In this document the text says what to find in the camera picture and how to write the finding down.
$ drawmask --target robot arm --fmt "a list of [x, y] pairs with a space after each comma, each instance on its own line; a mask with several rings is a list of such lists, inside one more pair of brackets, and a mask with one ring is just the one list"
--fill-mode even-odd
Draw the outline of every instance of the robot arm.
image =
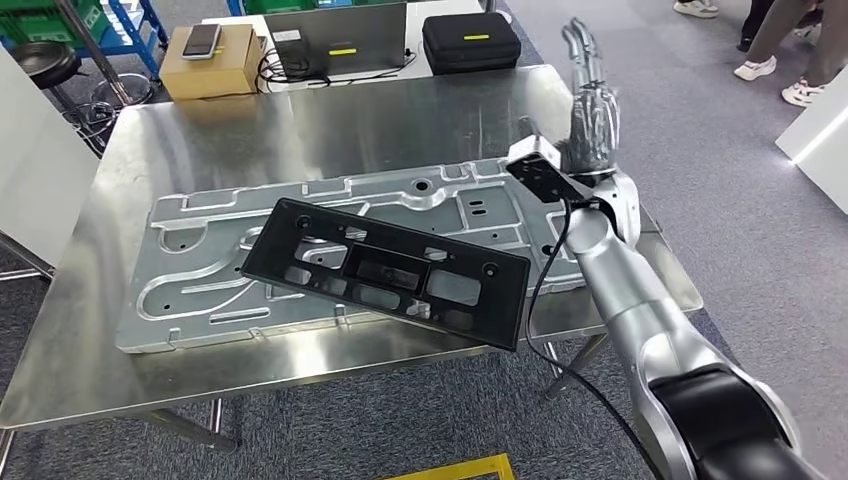
[[506, 169], [542, 202], [572, 207], [566, 246], [624, 367], [649, 455], [668, 480], [822, 479], [800, 455], [786, 405], [692, 326], [636, 251], [638, 194], [613, 161], [615, 95], [586, 27], [572, 20], [563, 37], [577, 63], [570, 158], [537, 134], [510, 149]]
[[801, 458], [784, 403], [692, 326], [604, 213], [575, 210], [566, 242], [624, 367], [640, 436], [666, 478], [823, 478]]

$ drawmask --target black case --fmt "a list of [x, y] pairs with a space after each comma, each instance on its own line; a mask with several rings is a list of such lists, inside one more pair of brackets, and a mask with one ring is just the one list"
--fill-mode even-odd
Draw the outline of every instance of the black case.
[[499, 13], [424, 20], [424, 53], [433, 75], [515, 68], [521, 41]]

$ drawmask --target gray carpet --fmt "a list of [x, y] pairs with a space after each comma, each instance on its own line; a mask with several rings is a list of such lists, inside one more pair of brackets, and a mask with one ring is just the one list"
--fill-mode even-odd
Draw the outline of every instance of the gray carpet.
[[[693, 321], [728, 351], [706, 312]], [[557, 350], [571, 355], [580, 345], [561, 342]], [[620, 372], [609, 348], [586, 370], [629, 417]], [[229, 456], [137, 420], [25, 432], [7, 478], [362, 480], [504, 452], [516, 478], [647, 478], [612, 418], [582, 388], [542, 400], [550, 380], [547, 365], [522, 350], [237, 397], [224, 402], [224, 432], [244, 444]], [[180, 412], [202, 422], [208, 410]]]
[[[772, 144], [798, 112], [779, 100], [779, 88], [801, 73], [808, 49], [787, 42], [774, 76], [742, 84], [729, 71], [741, 61], [733, 44], [747, 2], [723, 2], [722, 17], [709, 22], [679, 16], [670, 3], [510, 7], [529, 38], [523, 61], [536, 63], [530, 53], [538, 52], [564, 75], [562, 23], [579, 15], [596, 32], [622, 95], [621, 162], [735, 353], [801, 412], [807, 455], [840, 478], [848, 468], [848, 373], [833, 365], [848, 360], [848, 222]], [[223, 0], [157, 7], [168, 26], [226, 15]], [[143, 71], [130, 56], [114, 64]], [[85, 68], [96, 74], [90, 62]], [[69, 90], [84, 98], [93, 81], [76, 78]], [[37, 280], [0, 287], [0, 394], [43, 294]], [[705, 312], [696, 324], [727, 350]], [[245, 441], [231, 457], [132, 420], [23, 433], [9, 477], [365, 479], [507, 452], [518, 478], [643, 478], [633, 450], [586, 392], [540, 401], [549, 375], [526, 352], [490, 354], [228, 400], [225, 430]], [[628, 411], [610, 351], [589, 377]], [[202, 416], [204, 408], [185, 410]]]

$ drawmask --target smartphone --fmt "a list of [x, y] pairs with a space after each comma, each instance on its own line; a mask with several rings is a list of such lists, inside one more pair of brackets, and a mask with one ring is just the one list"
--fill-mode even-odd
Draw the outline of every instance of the smartphone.
[[183, 58], [186, 60], [202, 60], [215, 55], [218, 37], [221, 36], [221, 26], [218, 24], [203, 24], [191, 27]]

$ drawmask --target black cable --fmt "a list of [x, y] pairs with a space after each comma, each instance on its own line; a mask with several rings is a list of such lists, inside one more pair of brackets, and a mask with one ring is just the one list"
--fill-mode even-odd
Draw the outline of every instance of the black cable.
[[278, 60], [271, 62], [270, 57], [276, 54], [276, 50], [268, 50], [259, 60], [259, 69], [256, 78], [254, 79], [254, 86], [256, 87], [256, 91], [259, 93], [271, 93], [270, 89], [268, 92], [262, 91], [262, 88], [260, 88], [259, 85], [260, 79], [264, 80], [266, 84], [289, 84], [306, 82], [310, 80], [320, 80], [325, 87], [329, 87], [333, 83], [344, 83], [346, 85], [352, 85], [354, 82], [361, 82], [364, 80], [376, 80], [380, 78], [396, 77], [398, 72], [411, 65], [412, 62], [414, 62], [418, 58], [417, 52], [413, 52], [409, 49], [406, 49], [406, 56], [410, 58], [409, 60], [404, 61], [403, 65], [400, 67], [397, 67], [392, 70], [387, 70], [385, 72], [381, 72], [370, 77], [349, 78], [345, 80], [330, 80], [330, 78], [326, 75], [310, 75], [309, 58], [307, 58], [306, 56], [302, 58], [290, 58], [290, 56], [287, 56], [287, 58], [285, 59], [280, 59], [278, 56]]
[[544, 283], [545, 277], [548, 276], [548, 272], [550, 271], [551, 266], [554, 264], [554, 260], [556, 260], [556, 257], [559, 254], [560, 249], [562, 248], [562, 245], [565, 243], [565, 237], [568, 234], [568, 226], [571, 221], [571, 202], [569, 202], [568, 200], [563, 200], [563, 203], [565, 203], [565, 224], [562, 227], [562, 233], [560, 233], [553, 251], [548, 257], [548, 261], [545, 263], [544, 268], [542, 268], [542, 273], [539, 274], [539, 279], [536, 281], [536, 287], [533, 288], [533, 295], [530, 297], [530, 307], [528, 308], [527, 319], [525, 320], [524, 325], [524, 338], [527, 340], [527, 345], [530, 346], [530, 350], [533, 350], [533, 353], [538, 355], [542, 360], [562, 370], [564, 374], [576, 380], [586, 390], [589, 390], [589, 393], [594, 395], [595, 398], [597, 398], [598, 401], [601, 402], [601, 404], [603, 404], [604, 408], [613, 416], [613, 418], [615, 418], [615, 421], [618, 423], [618, 426], [621, 427], [621, 429], [624, 431], [624, 434], [627, 435], [627, 438], [630, 440], [633, 446], [636, 447], [636, 450], [639, 451], [639, 455], [642, 456], [642, 460], [644, 460], [645, 463], [648, 465], [648, 468], [651, 470], [651, 473], [654, 475], [654, 478], [656, 478], [657, 480], [663, 480], [663, 476], [660, 472], [659, 467], [657, 467], [657, 464], [648, 454], [648, 451], [645, 449], [645, 446], [642, 445], [642, 442], [639, 440], [639, 437], [636, 436], [636, 432], [634, 432], [633, 429], [630, 428], [630, 425], [628, 425], [624, 417], [622, 417], [621, 414], [618, 413], [618, 410], [615, 409], [613, 404], [610, 403], [609, 400], [607, 400], [607, 397], [605, 397], [600, 390], [595, 388], [594, 385], [589, 383], [588, 380], [583, 378], [582, 375], [574, 371], [571, 367], [565, 365], [562, 362], [554, 360], [553, 358], [548, 357], [547, 355], [542, 353], [542, 351], [539, 350], [536, 345], [533, 344], [533, 339], [530, 335], [530, 325], [531, 317], [533, 315], [533, 307], [536, 306], [536, 299], [539, 297], [539, 291], [542, 289], [542, 283]]

